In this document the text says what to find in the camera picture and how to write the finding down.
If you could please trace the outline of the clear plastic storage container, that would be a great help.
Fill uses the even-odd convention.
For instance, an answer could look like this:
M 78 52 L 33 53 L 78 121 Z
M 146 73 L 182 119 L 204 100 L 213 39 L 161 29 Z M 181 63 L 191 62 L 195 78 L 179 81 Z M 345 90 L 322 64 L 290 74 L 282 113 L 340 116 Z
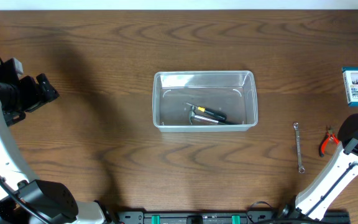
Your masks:
M 189 123 L 194 105 L 227 115 L 234 125 Z M 161 132 L 247 131 L 259 121 L 254 75 L 248 70 L 158 72 L 152 94 L 153 123 Z

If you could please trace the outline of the silver ring wrench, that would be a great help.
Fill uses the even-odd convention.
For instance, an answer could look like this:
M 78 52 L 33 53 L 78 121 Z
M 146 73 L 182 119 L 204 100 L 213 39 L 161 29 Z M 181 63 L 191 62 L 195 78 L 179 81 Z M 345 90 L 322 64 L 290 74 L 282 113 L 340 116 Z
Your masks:
M 303 174 L 305 172 L 305 167 L 302 163 L 301 157 L 301 144 L 300 144 L 300 131 L 299 124 L 297 122 L 293 123 L 293 128 L 295 130 L 295 141 L 296 141 L 296 154 L 297 154 L 297 164 L 298 164 L 298 172 Z

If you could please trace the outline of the small steel claw hammer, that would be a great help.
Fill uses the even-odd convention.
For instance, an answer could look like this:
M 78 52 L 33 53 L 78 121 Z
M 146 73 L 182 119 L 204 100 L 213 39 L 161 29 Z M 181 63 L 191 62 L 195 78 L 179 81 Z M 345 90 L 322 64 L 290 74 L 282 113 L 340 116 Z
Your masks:
M 207 116 L 202 116 L 195 113 L 195 110 L 198 109 L 197 106 L 191 106 L 189 112 L 189 123 L 193 125 L 193 121 L 199 121 L 210 124 L 220 124 L 220 125 L 234 125 L 234 123 L 230 123 L 226 120 L 213 119 Z

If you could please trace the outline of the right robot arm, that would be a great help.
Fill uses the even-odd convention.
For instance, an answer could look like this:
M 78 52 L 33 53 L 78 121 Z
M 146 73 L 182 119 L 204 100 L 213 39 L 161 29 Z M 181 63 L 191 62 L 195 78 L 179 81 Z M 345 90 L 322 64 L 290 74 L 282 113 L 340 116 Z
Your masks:
M 344 87 L 349 107 L 358 107 L 358 67 L 342 67 Z M 358 113 L 350 115 L 336 136 L 328 130 L 321 143 L 319 155 L 324 157 L 325 147 L 332 139 L 336 150 L 324 169 L 293 205 L 286 205 L 280 218 L 322 221 L 330 204 L 358 175 Z

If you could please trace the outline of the red handled pliers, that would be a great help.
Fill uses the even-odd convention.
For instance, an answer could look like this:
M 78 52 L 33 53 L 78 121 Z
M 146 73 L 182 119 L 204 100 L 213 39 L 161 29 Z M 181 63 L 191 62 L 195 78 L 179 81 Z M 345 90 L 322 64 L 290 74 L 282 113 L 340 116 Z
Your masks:
M 339 144 L 339 140 L 336 137 L 334 133 L 334 129 L 329 126 L 326 128 L 326 135 L 324 136 L 323 140 L 321 141 L 321 144 L 319 145 L 319 156 L 324 157 L 325 156 L 325 149 L 329 141 L 333 141 L 336 145 Z

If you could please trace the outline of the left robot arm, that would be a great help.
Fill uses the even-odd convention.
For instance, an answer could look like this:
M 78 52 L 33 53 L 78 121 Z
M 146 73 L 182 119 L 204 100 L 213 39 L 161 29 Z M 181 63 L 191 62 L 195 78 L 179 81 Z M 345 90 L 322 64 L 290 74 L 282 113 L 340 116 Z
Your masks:
M 58 182 L 40 180 L 23 158 L 10 126 L 56 100 L 46 75 L 23 75 L 15 58 L 0 61 L 0 223 L 111 223 L 98 201 L 78 202 Z

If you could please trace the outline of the yellow black screwdriver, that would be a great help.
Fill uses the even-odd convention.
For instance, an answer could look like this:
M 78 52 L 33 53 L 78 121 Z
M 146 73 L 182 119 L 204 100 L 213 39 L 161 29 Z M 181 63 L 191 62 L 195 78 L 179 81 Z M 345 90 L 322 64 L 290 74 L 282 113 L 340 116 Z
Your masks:
M 214 118 L 216 118 L 217 120 L 220 120 L 220 121 L 225 121 L 227 119 L 227 115 L 224 114 L 223 112 L 220 112 L 220 111 L 215 111 L 215 110 L 212 110 L 211 108 L 206 108 L 206 107 L 202 107 L 202 106 L 198 106 L 198 105 L 194 105 L 194 104 L 191 104 L 189 102 L 186 102 L 186 104 L 194 107 L 194 109 L 197 109 L 207 115 L 210 115 Z

